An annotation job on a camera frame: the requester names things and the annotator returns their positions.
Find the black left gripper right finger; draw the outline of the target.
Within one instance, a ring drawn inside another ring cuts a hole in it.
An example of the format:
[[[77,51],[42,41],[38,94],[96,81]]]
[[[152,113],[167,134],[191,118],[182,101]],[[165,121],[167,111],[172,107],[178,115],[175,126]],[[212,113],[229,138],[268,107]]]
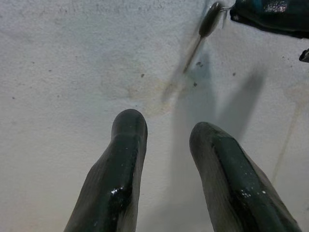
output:
[[[237,140],[221,128],[199,122],[189,146],[216,232],[299,232],[265,173]]]

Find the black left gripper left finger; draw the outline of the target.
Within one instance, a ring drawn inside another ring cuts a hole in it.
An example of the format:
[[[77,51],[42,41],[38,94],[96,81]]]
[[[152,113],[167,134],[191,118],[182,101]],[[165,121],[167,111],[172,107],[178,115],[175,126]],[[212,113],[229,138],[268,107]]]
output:
[[[66,232],[134,232],[147,149],[145,118],[135,109],[119,113],[111,141],[88,172]]]

